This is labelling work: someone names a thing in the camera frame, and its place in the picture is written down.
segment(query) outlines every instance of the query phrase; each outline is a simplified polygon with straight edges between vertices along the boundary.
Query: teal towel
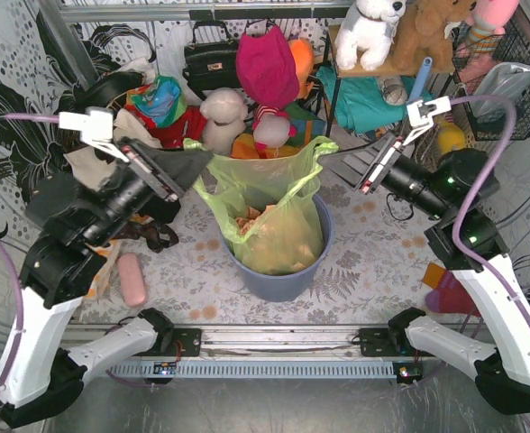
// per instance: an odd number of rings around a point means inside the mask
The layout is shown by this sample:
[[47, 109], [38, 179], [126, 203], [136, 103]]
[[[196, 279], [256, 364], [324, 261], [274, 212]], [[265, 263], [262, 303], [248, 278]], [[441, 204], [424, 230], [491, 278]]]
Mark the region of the teal towel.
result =
[[[323, 82], [325, 93], [331, 102], [335, 89], [334, 70], [323, 66], [317, 72], [317, 77]], [[401, 79], [407, 93], [411, 93], [416, 79], [409, 77]], [[431, 94], [426, 91], [422, 96], [426, 101], [432, 99]], [[341, 127], [363, 134], [386, 124], [398, 122], [403, 119], [405, 113], [406, 106], [390, 106], [383, 100], [374, 77], [341, 80], [335, 108], [335, 117]]]

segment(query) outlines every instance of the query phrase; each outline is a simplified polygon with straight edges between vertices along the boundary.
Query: black wire rack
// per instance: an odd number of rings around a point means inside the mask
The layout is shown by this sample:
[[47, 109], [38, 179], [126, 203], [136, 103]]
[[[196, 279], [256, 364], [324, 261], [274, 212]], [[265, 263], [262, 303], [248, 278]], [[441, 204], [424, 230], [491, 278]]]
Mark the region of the black wire rack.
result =
[[[453, 55], [453, 65], [456, 70], [453, 79], [456, 84], [461, 83], [465, 93], [472, 95], [487, 74], [486, 72], [477, 77], [474, 75], [475, 78], [469, 77], [466, 81], [461, 79], [461, 77], [465, 78], [466, 67], [471, 65], [472, 61], [483, 60], [481, 56], [485, 56], [485, 60], [490, 56], [495, 61], [512, 61], [530, 66], [529, 41], [515, 22], [511, 21], [506, 25], [506, 34], [503, 36], [490, 36], [467, 45], [465, 48], [460, 48], [467, 41], [468, 30], [467, 25], [460, 28], [459, 37], [455, 43], [458, 49]], [[517, 122], [512, 140], [525, 140], [530, 136], [530, 84], [514, 102]], [[469, 104], [466, 105], [465, 111], [476, 141], [493, 141], [500, 137], [505, 124], [503, 112], [497, 111], [477, 118]]]

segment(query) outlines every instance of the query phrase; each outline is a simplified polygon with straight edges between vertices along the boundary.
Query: white stuffed dog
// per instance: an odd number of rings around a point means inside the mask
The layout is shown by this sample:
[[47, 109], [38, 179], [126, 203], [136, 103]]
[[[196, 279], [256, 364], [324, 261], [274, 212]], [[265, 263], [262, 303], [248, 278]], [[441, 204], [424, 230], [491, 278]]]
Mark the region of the white stuffed dog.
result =
[[388, 56], [406, 0], [356, 0], [347, 11], [335, 40], [335, 60], [342, 70], [355, 67], [357, 49], [364, 50], [360, 64], [375, 70]]
[[218, 88], [201, 103], [201, 115], [207, 119], [203, 145], [208, 151], [230, 156], [233, 141], [245, 130], [248, 108], [232, 88]]

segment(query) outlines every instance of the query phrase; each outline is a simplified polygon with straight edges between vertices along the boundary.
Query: blue trash bin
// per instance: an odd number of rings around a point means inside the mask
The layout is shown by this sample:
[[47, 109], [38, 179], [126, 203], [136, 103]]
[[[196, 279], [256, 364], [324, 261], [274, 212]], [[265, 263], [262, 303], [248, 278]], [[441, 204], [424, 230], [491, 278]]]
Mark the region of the blue trash bin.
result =
[[264, 275], [252, 271], [235, 258], [229, 249], [229, 245], [227, 245], [225, 239], [221, 236], [225, 251], [241, 270], [241, 278], [253, 295], [269, 302], [288, 302], [294, 300], [313, 283], [315, 272], [321, 261], [329, 253], [329, 249], [334, 240], [334, 221], [331, 218], [327, 205], [318, 195], [313, 196], [313, 201], [319, 214], [324, 249], [315, 263], [303, 271], [279, 276]]

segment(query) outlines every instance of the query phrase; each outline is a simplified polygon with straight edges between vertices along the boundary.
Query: green plastic bag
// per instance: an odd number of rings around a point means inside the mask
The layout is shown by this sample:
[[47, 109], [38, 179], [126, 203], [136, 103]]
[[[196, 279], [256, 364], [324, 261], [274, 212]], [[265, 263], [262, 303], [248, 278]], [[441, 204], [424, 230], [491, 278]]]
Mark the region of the green plastic bag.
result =
[[[198, 145], [186, 141], [186, 147]], [[317, 158], [339, 148], [317, 137], [300, 153], [272, 160], [236, 160], [216, 155], [207, 165], [217, 179], [213, 194], [199, 178], [194, 188], [213, 210], [234, 256], [253, 271], [287, 275], [313, 264], [323, 251], [319, 215], [313, 201], [323, 169]], [[248, 207], [264, 212], [242, 235], [235, 218]]]

